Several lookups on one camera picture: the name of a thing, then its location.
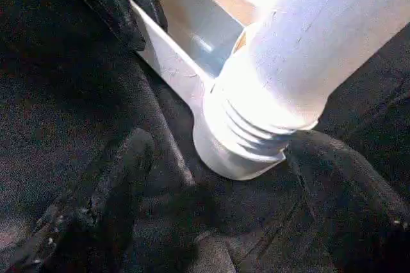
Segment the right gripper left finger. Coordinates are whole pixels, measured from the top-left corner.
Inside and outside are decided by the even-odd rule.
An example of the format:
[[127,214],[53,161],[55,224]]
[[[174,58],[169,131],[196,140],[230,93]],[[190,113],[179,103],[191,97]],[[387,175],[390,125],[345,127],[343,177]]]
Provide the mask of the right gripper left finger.
[[139,128],[108,142],[46,209],[6,271],[119,272],[153,149]]

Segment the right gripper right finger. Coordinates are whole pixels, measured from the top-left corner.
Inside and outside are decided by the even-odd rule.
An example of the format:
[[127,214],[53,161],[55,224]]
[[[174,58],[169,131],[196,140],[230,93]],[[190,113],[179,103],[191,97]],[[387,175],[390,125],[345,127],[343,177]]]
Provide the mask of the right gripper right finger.
[[357,151],[318,131],[291,135],[287,161],[341,272],[409,272],[409,205]]

